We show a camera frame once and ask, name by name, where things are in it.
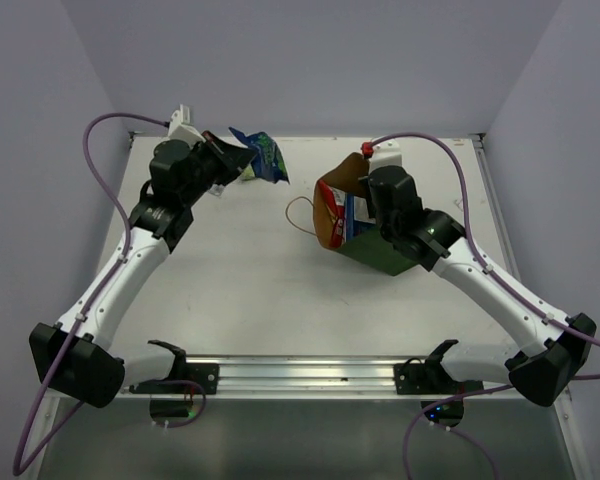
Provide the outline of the green paper bag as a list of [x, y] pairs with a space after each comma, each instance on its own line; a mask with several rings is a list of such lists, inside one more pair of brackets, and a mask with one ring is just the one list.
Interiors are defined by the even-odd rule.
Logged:
[[318, 178], [306, 199], [313, 223], [308, 233], [323, 249], [395, 277], [415, 264], [382, 238], [361, 184], [368, 173], [369, 161], [351, 153]]

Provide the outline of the light green snack packet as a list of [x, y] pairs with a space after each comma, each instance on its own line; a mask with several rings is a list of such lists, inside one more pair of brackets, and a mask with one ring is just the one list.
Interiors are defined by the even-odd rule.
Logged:
[[241, 182], [252, 181], [256, 179], [257, 175], [252, 166], [248, 166], [247, 168], [245, 168], [239, 175], [239, 180]]

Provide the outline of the blue Burts chips bag front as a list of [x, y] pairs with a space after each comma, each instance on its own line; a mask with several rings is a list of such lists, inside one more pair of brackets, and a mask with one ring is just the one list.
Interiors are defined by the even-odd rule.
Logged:
[[279, 181], [289, 182], [282, 152], [271, 136], [263, 131], [245, 134], [234, 127], [230, 127], [229, 131], [242, 145], [256, 151], [256, 157], [250, 166], [253, 167], [257, 179], [273, 184]]

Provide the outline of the blue Burts chips bag back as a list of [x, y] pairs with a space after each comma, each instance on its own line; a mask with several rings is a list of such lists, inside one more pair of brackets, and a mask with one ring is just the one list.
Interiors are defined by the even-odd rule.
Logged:
[[344, 241], [348, 242], [375, 226], [376, 220], [369, 214], [367, 200], [346, 193], [344, 202]]

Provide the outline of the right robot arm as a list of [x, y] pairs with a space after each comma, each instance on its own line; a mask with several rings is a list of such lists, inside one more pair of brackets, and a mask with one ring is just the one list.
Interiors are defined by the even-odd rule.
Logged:
[[552, 405], [585, 364], [591, 349], [585, 339], [595, 335], [596, 323], [544, 302], [481, 252], [453, 217], [423, 207], [402, 167], [379, 167], [359, 182], [382, 238], [462, 291], [512, 340], [500, 346], [446, 340], [408, 375], [441, 393], [468, 381], [510, 385], [536, 405]]

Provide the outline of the silver grey snack packet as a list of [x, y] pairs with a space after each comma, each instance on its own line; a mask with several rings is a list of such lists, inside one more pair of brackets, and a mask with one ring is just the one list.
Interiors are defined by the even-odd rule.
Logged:
[[209, 188], [208, 193], [216, 197], [220, 197], [223, 194], [224, 190], [224, 185], [214, 184]]

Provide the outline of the blue burts chips bag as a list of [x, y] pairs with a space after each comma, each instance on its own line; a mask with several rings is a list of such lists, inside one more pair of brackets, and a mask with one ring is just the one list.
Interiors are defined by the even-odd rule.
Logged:
[[253, 167], [257, 179], [273, 184], [279, 181], [289, 182], [282, 152], [271, 136], [263, 131], [245, 134], [234, 127], [230, 127], [229, 131], [242, 145], [256, 151], [256, 157], [250, 166]]
[[348, 242], [375, 226], [376, 220], [369, 214], [367, 200], [346, 193], [344, 202], [344, 241]]

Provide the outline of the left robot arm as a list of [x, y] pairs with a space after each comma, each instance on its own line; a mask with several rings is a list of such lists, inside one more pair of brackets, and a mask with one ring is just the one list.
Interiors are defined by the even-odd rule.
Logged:
[[109, 349], [143, 285], [192, 225], [193, 205], [212, 187], [236, 180], [257, 154], [209, 131], [195, 143], [169, 138], [154, 148], [149, 178], [114, 254], [54, 325], [40, 323], [29, 336], [42, 384], [96, 408], [128, 385], [154, 381], [169, 393], [185, 386], [181, 349], [156, 341], [158, 351], [139, 362]]

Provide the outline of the large red white chips bag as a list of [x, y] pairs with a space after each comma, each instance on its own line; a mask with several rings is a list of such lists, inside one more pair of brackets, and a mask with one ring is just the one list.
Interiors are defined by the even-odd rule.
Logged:
[[346, 193], [318, 180], [314, 189], [313, 222], [319, 243], [336, 250], [345, 242]]

